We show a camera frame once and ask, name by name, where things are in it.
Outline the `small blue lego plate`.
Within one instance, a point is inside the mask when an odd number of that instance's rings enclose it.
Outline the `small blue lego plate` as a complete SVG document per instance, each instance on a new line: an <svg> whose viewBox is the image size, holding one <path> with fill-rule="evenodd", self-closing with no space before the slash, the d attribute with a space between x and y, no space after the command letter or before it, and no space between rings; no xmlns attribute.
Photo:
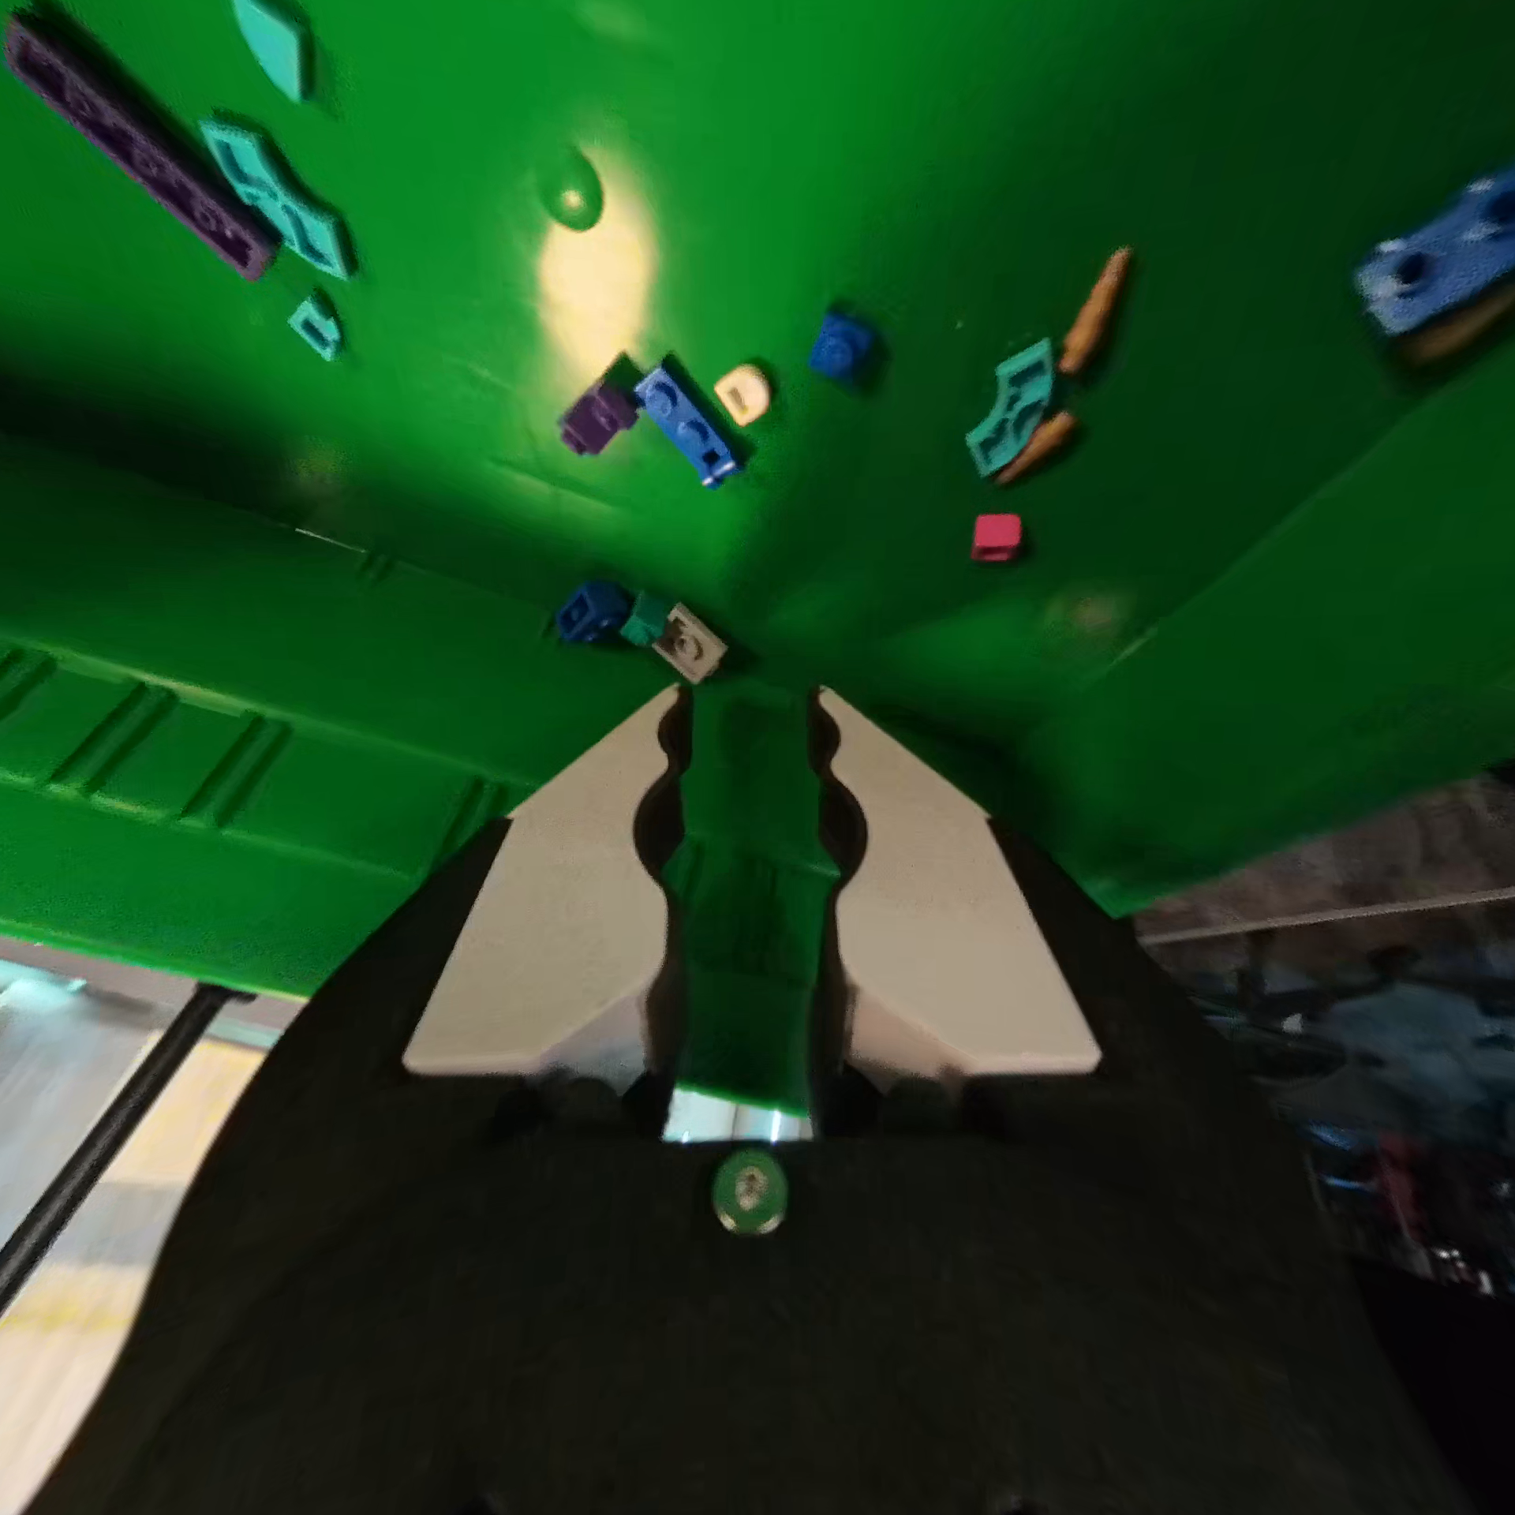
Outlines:
<svg viewBox="0 0 1515 1515"><path fill-rule="evenodd" d="M875 323L847 315L847 312L829 312L820 335L813 335L813 353L806 353L806 374L840 383L840 390L861 390L875 365Z"/></svg>

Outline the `green plastic bin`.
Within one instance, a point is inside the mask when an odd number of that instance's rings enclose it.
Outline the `green plastic bin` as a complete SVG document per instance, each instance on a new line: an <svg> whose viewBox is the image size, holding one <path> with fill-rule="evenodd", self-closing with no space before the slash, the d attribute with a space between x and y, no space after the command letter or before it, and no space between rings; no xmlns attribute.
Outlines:
<svg viewBox="0 0 1515 1515"><path fill-rule="evenodd" d="M1353 269L1509 168L1509 7L6 7L213 179L258 128L359 279L246 283L6 66L6 933L307 997L671 671L693 1083L806 1095L833 687L1106 915L1509 759L1509 323L1448 365ZM1132 247L1075 443L976 475L997 362ZM347 353L289 315L324 293ZM829 312L861 390L806 374ZM771 417L713 383L755 362ZM741 475L642 411L671 365ZM1023 516L1018 562L970 562Z"/></svg>

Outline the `long purple lego plate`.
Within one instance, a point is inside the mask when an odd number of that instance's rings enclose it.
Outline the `long purple lego plate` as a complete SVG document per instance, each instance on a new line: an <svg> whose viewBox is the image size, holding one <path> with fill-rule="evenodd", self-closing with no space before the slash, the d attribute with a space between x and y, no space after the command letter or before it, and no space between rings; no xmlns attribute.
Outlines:
<svg viewBox="0 0 1515 1515"><path fill-rule="evenodd" d="M106 151L151 207L196 231L237 279L258 283L280 237L213 179L148 104L108 83L79 48L44 21L6 21L6 66L95 151Z"/></svg>

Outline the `teal curved lego slope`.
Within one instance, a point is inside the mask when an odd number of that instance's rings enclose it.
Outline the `teal curved lego slope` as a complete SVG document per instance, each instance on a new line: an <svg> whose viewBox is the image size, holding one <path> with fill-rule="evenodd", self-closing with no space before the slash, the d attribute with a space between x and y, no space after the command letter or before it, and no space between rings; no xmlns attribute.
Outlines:
<svg viewBox="0 0 1515 1515"><path fill-rule="evenodd" d="M237 14L246 52L265 76L265 83L284 98L307 104L315 98L307 28L294 9L284 9L280 0L233 0L233 14Z"/></svg>

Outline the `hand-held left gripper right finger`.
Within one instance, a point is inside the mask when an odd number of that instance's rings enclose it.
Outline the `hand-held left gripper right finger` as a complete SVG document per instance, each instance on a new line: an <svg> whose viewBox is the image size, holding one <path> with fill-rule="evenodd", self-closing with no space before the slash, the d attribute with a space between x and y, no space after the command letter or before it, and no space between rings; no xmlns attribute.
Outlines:
<svg viewBox="0 0 1515 1515"><path fill-rule="evenodd" d="M989 815L820 693L824 779L861 824L833 941L845 974L845 1066L875 1083L907 1077L1088 1077L1094 1035L1018 885Z"/></svg>

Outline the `small blue lego brick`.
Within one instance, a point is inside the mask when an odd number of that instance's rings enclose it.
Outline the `small blue lego brick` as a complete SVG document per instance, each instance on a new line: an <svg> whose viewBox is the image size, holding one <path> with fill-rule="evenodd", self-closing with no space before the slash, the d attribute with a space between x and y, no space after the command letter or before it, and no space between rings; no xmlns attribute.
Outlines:
<svg viewBox="0 0 1515 1515"><path fill-rule="evenodd" d="M618 638L618 631L633 616L633 594L618 583L581 583L572 598L556 608L556 633L561 643L603 643Z"/></svg>

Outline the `black metal rod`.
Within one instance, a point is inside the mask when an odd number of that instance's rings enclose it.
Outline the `black metal rod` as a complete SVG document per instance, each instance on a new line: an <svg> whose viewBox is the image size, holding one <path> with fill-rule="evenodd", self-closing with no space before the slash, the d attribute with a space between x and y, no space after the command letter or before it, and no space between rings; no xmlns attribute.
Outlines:
<svg viewBox="0 0 1515 1515"><path fill-rule="evenodd" d="M37 1204L16 1222L16 1232L0 1247L0 1309L22 1296L22 1287L37 1274L37 1265L51 1254L73 1209L89 1201L108 1157L125 1146L125 1139L139 1129L139 1117L156 1105L167 1081L186 1069L186 1061L197 1050L211 1020L228 1005L258 1003L252 993L211 986L197 979L186 1014L156 1035L156 1042L130 1066L120 1089L106 1100L95 1129L79 1139L79 1146L65 1157L65 1167L46 1180Z"/></svg>

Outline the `light grey lego plate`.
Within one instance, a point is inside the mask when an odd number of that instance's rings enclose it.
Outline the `light grey lego plate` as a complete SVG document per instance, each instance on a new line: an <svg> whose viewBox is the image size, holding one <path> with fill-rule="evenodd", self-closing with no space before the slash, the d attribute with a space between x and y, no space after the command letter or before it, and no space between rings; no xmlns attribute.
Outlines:
<svg viewBox="0 0 1515 1515"><path fill-rule="evenodd" d="M671 601L651 650L693 687L723 671L730 638L717 638L685 601Z"/></svg>

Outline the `teal lego wedge plate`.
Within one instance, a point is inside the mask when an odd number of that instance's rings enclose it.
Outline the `teal lego wedge plate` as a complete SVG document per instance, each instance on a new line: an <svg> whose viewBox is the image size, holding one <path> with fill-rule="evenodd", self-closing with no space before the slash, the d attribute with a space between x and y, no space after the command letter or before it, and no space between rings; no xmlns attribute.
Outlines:
<svg viewBox="0 0 1515 1515"><path fill-rule="evenodd" d="M997 475L1030 449L1034 430L1047 418L1047 401L1052 401L1047 335L997 362L989 417L964 435L976 475Z"/></svg>
<svg viewBox="0 0 1515 1515"><path fill-rule="evenodd" d="M252 207L289 253L301 253L324 279L359 279L347 223L301 186L301 171L258 128L211 116L197 122L197 138L237 200Z"/></svg>

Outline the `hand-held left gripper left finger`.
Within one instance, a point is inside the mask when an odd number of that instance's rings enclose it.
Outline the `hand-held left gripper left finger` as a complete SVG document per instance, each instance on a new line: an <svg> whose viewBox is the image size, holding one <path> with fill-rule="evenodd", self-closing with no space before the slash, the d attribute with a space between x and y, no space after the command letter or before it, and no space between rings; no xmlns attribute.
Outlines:
<svg viewBox="0 0 1515 1515"><path fill-rule="evenodd" d="M671 861L693 693L666 687L510 815L411 1035L411 1077L666 1077L685 1020Z"/></svg>

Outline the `tan lego horn piece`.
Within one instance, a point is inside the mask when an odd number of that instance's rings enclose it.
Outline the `tan lego horn piece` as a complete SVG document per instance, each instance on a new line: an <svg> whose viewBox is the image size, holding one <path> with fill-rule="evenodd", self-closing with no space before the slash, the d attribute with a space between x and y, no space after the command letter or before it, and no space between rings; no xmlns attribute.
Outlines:
<svg viewBox="0 0 1515 1515"><path fill-rule="evenodd" d="M1075 443L1080 418L1068 411L1047 417L1030 446L997 474L997 490L1012 490L1023 475L1034 475L1037 465L1047 465L1068 443Z"/></svg>
<svg viewBox="0 0 1515 1515"><path fill-rule="evenodd" d="M1061 365L1052 365L1061 376L1080 376L1106 346L1128 275L1132 275L1132 247L1116 247L1061 346Z"/></svg>

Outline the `large blue lego plate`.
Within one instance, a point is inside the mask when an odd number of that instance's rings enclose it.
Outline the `large blue lego plate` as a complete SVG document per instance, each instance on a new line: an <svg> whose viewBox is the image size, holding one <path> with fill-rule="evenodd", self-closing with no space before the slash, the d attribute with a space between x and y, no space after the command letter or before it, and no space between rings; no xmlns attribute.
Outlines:
<svg viewBox="0 0 1515 1515"><path fill-rule="evenodd" d="M1424 225L1377 239L1353 288L1377 335L1415 335L1515 279L1515 168L1471 179Z"/></svg>

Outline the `small purple lego brick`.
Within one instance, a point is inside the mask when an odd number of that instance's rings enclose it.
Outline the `small purple lego brick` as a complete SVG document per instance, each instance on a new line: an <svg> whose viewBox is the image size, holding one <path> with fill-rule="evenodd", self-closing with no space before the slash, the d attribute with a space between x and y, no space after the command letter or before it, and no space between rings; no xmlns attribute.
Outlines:
<svg viewBox="0 0 1515 1515"><path fill-rule="evenodd" d="M603 457L625 430L633 430L642 401L633 390L599 376L578 395L578 404L556 418L561 446L572 457Z"/></svg>

